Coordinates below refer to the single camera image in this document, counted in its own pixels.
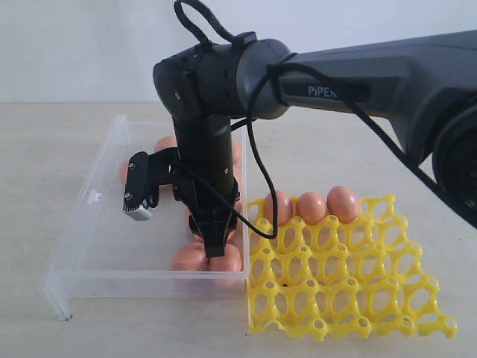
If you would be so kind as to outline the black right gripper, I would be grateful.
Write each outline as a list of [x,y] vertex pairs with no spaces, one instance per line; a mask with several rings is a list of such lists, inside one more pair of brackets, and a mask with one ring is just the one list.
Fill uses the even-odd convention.
[[224,183],[185,171],[178,171],[173,182],[174,197],[188,207],[189,228],[203,240],[208,258],[224,256],[227,240],[237,227],[239,185],[232,175],[226,175]]

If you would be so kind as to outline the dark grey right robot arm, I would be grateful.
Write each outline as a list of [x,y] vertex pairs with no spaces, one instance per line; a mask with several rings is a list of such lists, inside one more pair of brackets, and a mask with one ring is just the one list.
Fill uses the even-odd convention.
[[153,69],[178,144],[174,186],[208,257],[236,226],[233,129],[288,108],[356,114],[447,206],[476,223],[476,33],[304,54],[245,33],[201,37]]

